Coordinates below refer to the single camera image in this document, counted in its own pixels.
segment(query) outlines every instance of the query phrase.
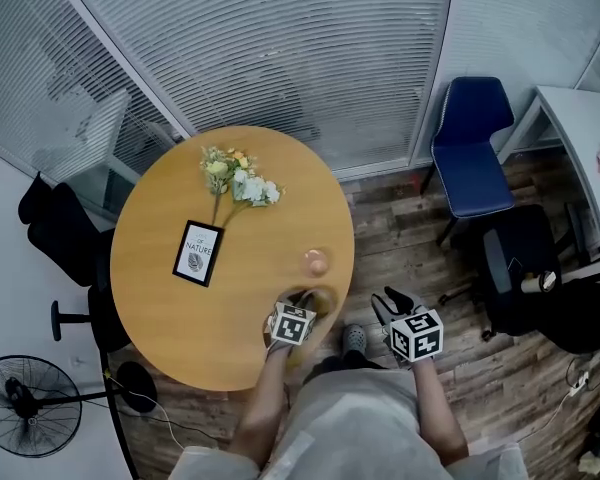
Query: gray shirt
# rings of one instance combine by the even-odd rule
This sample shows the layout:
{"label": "gray shirt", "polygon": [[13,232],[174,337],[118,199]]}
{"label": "gray shirt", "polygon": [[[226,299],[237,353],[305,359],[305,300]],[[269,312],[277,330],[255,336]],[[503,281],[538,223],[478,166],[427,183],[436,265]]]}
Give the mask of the gray shirt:
{"label": "gray shirt", "polygon": [[188,447],[170,480],[527,480],[517,444],[442,467],[420,437],[415,382],[400,370],[323,374],[300,392],[261,473],[246,457]]}

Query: blue chair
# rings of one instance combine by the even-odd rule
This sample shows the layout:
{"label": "blue chair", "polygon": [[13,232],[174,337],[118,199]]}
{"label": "blue chair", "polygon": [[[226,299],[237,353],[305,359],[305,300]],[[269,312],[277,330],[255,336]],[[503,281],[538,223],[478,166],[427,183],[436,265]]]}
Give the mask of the blue chair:
{"label": "blue chair", "polygon": [[458,219],[513,207],[513,195],[489,142],[491,135],[513,122],[509,100],[497,78],[463,76],[449,84],[438,133],[431,142],[433,164],[420,190],[424,194],[437,168],[451,210],[438,245]]}

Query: white wall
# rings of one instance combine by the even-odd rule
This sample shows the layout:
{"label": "white wall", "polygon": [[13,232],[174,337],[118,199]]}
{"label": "white wall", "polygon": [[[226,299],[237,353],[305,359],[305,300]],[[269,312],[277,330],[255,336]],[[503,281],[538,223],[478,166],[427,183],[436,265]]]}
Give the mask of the white wall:
{"label": "white wall", "polygon": [[[58,300],[63,312],[87,313],[87,290],[27,240],[17,207],[30,183],[0,159],[0,356],[41,357],[63,369],[81,392],[100,391],[100,360],[89,324],[64,326],[62,341],[53,341],[52,301]],[[106,405],[106,399],[96,402]],[[109,410],[83,404],[78,432],[55,455],[25,459],[0,448],[0,480],[11,478],[128,480],[131,475]]]}

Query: electric fan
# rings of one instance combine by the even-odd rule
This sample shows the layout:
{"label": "electric fan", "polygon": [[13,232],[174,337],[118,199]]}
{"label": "electric fan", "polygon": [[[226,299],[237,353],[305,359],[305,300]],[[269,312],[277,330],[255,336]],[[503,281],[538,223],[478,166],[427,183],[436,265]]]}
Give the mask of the electric fan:
{"label": "electric fan", "polygon": [[[110,393],[122,395],[129,407],[141,413],[155,407],[155,384],[142,366],[124,363],[116,377],[124,388]],[[106,391],[80,395],[69,376],[44,359],[1,357],[0,447],[23,457],[56,453],[76,434],[82,402],[106,396]]]}

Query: green stem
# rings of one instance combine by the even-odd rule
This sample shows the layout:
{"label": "green stem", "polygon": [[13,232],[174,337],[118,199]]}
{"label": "green stem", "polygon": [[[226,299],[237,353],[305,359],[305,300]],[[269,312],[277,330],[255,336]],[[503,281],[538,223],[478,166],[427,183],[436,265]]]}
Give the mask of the green stem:
{"label": "green stem", "polygon": [[222,225],[222,227],[224,229],[226,229],[226,227],[228,226],[231,219],[233,219],[236,215],[238,215],[238,213],[240,213],[242,210],[244,210],[246,208],[249,208],[249,203],[246,203],[245,201],[241,201],[239,203],[234,203],[233,209],[231,210],[231,213],[229,215],[227,215],[227,218],[224,221],[224,224]]}
{"label": "green stem", "polygon": [[220,192],[220,189],[216,190],[216,200],[215,203],[213,204],[213,217],[211,218],[211,225],[213,226],[216,222],[216,216],[218,215],[218,207],[220,206],[220,196],[222,195],[222,193]]}

